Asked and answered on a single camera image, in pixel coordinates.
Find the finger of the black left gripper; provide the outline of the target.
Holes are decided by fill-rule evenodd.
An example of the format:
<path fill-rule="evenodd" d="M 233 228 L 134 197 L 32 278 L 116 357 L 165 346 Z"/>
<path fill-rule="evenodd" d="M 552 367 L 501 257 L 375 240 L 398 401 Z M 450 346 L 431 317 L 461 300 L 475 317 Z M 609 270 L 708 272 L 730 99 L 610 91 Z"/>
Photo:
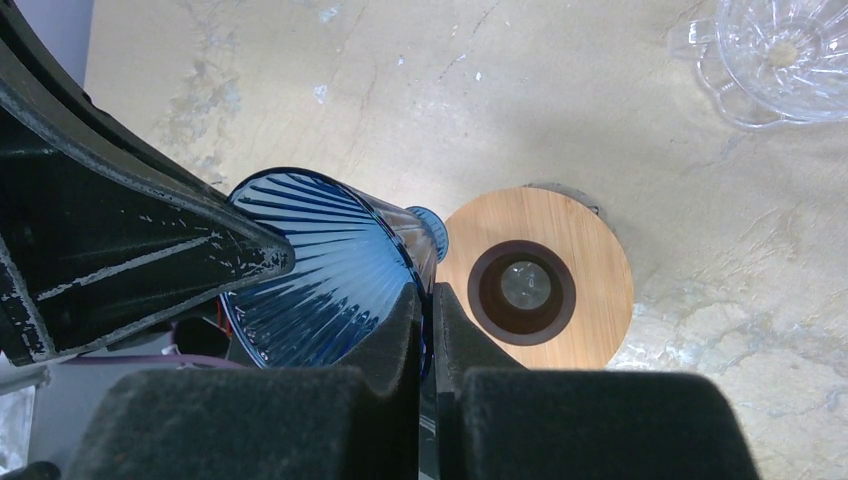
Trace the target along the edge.
<path fill-rule="evenodd" d="M 289 272 L 290 243 L 95 107 L 1 5 L 1 350 L 94 351 Z"/>

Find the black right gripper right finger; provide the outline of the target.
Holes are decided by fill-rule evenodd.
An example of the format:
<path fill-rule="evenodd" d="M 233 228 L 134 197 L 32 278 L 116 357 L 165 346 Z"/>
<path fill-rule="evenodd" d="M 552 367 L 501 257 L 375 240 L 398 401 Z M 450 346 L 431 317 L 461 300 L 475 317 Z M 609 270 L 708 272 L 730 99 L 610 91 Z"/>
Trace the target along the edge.
<path fill-rule="evenodd" d="M 530 370 L 433 294 L 432 375 L 444 479 L 755 479 L 736 417 L 708 379 Z"/>

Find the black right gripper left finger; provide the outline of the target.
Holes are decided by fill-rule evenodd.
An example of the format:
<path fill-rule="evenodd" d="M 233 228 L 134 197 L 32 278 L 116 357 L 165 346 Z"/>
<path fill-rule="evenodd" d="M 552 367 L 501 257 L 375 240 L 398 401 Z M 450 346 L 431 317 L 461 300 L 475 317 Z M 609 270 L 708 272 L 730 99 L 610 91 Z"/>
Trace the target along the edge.
<path fill-rule="evenodd" d="M 70 479 L 414 479 L 421 303 L 326 368 L 147 370 L 105 395 Z"/>

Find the blue ribbed glass dripper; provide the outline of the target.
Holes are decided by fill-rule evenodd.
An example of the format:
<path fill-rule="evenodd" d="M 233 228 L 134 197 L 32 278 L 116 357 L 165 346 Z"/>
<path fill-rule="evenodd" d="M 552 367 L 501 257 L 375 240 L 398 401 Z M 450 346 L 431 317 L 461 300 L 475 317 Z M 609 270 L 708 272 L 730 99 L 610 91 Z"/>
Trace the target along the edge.
<path fill-rule="evenodd" d="M 293 249 L 290 272 L 220 297 L 259 368 L 337 362 L 388 319 L 407 285 L 422 303 L 431 299 L 449 249 L 433 211 L 398 207 L 303 168 L 256 173 L 228 202 Z"/>

